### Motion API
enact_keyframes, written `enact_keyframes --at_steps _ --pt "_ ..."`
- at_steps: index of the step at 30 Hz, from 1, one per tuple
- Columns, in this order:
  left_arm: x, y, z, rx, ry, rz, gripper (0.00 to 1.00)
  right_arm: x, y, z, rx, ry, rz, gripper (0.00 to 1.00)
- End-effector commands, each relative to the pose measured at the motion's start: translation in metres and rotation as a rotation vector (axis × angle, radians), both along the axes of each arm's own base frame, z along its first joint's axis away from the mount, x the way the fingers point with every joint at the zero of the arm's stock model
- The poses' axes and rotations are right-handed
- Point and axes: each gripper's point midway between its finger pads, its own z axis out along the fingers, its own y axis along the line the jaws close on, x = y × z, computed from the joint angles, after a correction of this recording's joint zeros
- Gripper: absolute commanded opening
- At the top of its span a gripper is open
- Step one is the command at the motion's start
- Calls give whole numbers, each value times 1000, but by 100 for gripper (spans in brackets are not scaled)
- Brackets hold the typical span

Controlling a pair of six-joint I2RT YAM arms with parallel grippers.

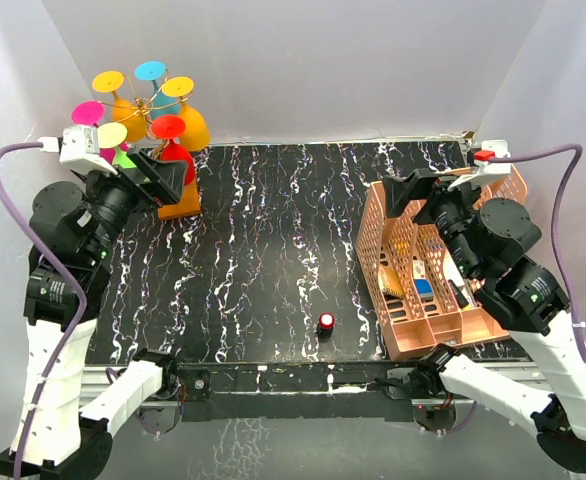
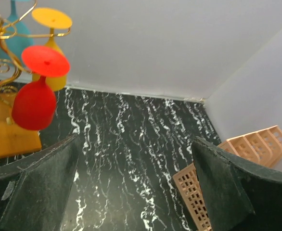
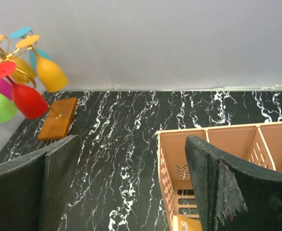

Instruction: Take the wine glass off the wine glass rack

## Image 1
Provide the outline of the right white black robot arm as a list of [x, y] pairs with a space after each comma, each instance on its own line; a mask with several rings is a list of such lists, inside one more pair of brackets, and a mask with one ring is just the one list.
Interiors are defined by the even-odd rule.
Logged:
[[502, 197], [478, 205], [480, 187], [422, 169], [387, 176], [382, 185], [390, 218], [422, 201], [414, 223], [434, 226], [461, 276], [481, 282], [475, 300], [526, 350], [550, 388], [514, 382], [446, 344], [422, 357], [403, 383], [433, 397], [472, 399], [527, 431], [564, 469], [586, 474], [585, 350], [567, 294], [527, 255], [542, 233], [526, 208]]

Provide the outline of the green wine glass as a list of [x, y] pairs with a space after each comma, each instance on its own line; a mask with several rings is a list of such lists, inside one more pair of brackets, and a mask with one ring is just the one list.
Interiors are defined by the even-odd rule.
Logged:
[[121, 145], [125, 143], [127, 134], [127, 128], [118, 122], [105, 123], [97, 128], [99, 147], [112, 150], [114, 152], [112, 165], [119, 166], [125, 170], [136, 167], [133, 160], [121, 148]]

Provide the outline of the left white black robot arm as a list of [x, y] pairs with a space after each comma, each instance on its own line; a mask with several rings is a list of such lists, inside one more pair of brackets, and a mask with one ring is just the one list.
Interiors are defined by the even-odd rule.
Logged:
[[131, 166], [106, 165], [43, 187], [30, 217], [17, 222], [31, 239], [24, 316], [28, 338], [23, 407], [0, 475], [22, 479], [94, 479], [103, 471], [122, 425], [151, 397], [179, 387], [175, 358], [143, 349], [107, 388], [82, 404], [90, 340], [110, 279], [113, 246], [130, 217], [174, 205], [188, 166], [140, 149]]

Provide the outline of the red wine glass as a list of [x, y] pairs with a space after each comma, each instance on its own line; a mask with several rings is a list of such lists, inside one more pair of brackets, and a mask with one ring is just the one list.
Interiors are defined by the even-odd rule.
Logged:
[[166, 141], [160, 154], [162, 161], [182, 161], [187, 164], [184, 185], [189, 185], [195, 179], [195, 166], [190, 152], [176, 139], [186, 130], [185, 122], [177, 115], [162, 115], [151, 124], [153, 135]]

